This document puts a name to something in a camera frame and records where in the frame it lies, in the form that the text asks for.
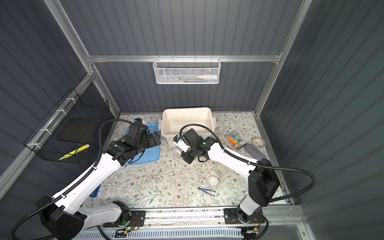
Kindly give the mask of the blue plastic box lid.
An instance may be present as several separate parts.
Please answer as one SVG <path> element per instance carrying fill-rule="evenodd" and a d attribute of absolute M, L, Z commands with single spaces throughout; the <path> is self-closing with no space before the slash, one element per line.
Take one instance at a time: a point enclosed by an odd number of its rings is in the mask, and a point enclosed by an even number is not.
<path fill-rule="evenodd" d="M 160 135 L 158 124 L 144 124 L 136 118 L 130 124 L 124 136 L 124 143 L 129 147 L 129 154 L 125 154 L 125 166 L 155 162 L 160 157 Z"/>

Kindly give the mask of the white plastic storage box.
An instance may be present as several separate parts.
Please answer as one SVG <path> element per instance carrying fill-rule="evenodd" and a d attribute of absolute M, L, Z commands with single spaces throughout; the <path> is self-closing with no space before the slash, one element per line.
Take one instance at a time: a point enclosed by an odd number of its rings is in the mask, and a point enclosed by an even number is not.
<path fill-rule="evenodd" d="M 217 120 L 208 107 L 166 109 L 159 119 L 159 130 L 168 145 L 175 148 L 174 137 L 179 135 L 180 129 L 188 124 L 200 124 L 214 132 Z"/>

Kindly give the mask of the blue tweezers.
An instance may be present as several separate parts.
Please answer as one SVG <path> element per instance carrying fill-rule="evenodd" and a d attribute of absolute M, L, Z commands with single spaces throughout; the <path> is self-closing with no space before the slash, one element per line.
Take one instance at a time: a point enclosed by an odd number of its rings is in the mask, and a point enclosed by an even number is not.
<path fill-rule="evenodd" d="M 198 190 L 210 195 L 210 196 L 216 196 L 216 191 L 211 190 L 211 189 L 204 189 L 204 188 L 197 188 Z"/>

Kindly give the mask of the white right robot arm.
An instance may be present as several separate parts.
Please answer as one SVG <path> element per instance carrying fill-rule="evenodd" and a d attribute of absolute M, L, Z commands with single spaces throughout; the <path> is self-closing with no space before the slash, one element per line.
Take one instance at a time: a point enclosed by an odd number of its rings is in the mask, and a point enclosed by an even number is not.
<path fill-rule="evenodd" d="M 215 137 L 203 138 L 194 129 L 173 138 L 181 150 L 181 157 L 190 164 L 195 159 L 212 160 L 239 174 L 248 184 L 248 193 L 239 206 L 237 214 L 241 221 L 248 222 L 254 212 L 269 205 L 280 187 L 280 181 L 269 160 L 246 158 L 225 148 Z"/>

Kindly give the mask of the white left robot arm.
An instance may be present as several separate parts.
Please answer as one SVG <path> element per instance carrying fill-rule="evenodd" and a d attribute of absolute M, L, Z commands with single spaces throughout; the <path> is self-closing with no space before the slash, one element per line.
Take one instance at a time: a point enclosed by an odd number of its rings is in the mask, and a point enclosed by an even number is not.
<path fill-rule="evenodd" d="M 82 230 L 112 223 L 120 228 L 132 230 L 138 221 L 130 209 L 121 201 L 86 209 L 82 206 L 86 198 L 112 173 L 125 164 L 134 163 L 145 150 L 159 146 L 158 132 L 151 133 L 142 119 L 129 123 L 128 133 L 100 149 L 97 160 L 67 187 L 52 198 L 41 198 L 37 206 L 42 210 L 40 220 L 58 240 L 71 240 Z"/>

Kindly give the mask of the highlighter marker pack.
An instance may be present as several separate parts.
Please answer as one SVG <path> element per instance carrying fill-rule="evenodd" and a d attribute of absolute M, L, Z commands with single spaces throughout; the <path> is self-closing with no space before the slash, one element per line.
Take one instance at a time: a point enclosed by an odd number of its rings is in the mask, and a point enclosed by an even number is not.
<path fill-rule="evenodd" d="M 236 133 L 229 133 L 225 135 L 225 137 L 237 150 L 244 147 L 247 144 L 247 142 L 241 139 L 239 135 Z"/>

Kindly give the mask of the clear tape roll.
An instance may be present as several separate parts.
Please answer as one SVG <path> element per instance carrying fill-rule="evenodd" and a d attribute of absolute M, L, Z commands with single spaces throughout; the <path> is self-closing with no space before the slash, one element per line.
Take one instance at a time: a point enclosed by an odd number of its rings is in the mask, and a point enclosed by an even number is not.
<path fill-rule="evenodd" d="M 263 140 L 262 138 L 260 137 L 254 137 L 252 139 L 252 144 L 257 147 L 257 148 L 262 148 L 266 145 L 266 142 L 265 140 Z"/>

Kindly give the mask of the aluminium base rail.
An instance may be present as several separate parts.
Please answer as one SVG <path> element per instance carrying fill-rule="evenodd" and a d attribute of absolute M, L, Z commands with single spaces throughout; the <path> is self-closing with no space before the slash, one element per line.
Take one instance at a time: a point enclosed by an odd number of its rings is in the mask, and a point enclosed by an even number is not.
<path fill-rule="evenodd" d="M 116 204 L 101 207 L 81 207 L 78 212 L 86 215 L 85 229 L 102 225 L 121 228 L 125 224 L 150 228 L 197 227 L 260 227 L 270 225 L 299 225 L 307 218 L 300 206 L 272 205 L 253 213 L 247 221 L 241 221 L 235 207 L 195 207 L 128 209 Z"/>

